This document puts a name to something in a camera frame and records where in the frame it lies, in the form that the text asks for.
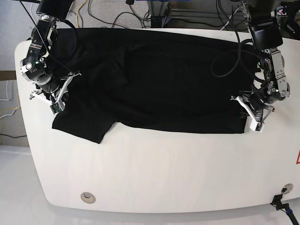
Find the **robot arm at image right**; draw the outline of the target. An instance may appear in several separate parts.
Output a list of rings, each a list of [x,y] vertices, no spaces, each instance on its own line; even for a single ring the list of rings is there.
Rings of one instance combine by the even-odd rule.
[[[232,97],[232,100],[239,102],[251,118],[250,128],[253,131],[262,131],[265,119],[274,111],[275,101],[282,101],[290,96],[290,85],[284,71],[284,58],[278,50],[278,47],[283,44],[277,22],[279,4],[278,0],[241,1],[241,9],[247,19],[251,39],[238,40],[237,60],[228,72],[217,75],[214,70],[211,70],[215,77],[226,77],[238,65],[243,65],[242,45],[250,42],[258,50],[257,53],[249,54],[257,57],[258,64],[263,69],[263,79],[251,74],[253,79],[261,84],[260,88],[252,85],[250,91],[242,90],[239,96]]]

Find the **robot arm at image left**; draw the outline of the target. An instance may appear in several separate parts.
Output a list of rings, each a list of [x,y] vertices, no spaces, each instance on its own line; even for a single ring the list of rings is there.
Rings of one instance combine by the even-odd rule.
[[[23,77],[33,82],[38,89],[49,95],[54,104],[58,99],[63,103],[68,101],[68,89],[63,90],[67,80],[74,77],[71,71],[62,62],[51,55],[50,49],[58,39],[57,22],[63,22],[73,31],[75,43],[71,55],[74,55],[78,46],[78,33],[75,26],[66,19],[72,0],[42,0],[37,8],[38,22],[34,22],[31,33],[31,44],[25,59],[21,61],[20,71]],[[51,66],[58,63],[68,71],[65,77],[54,77]]]

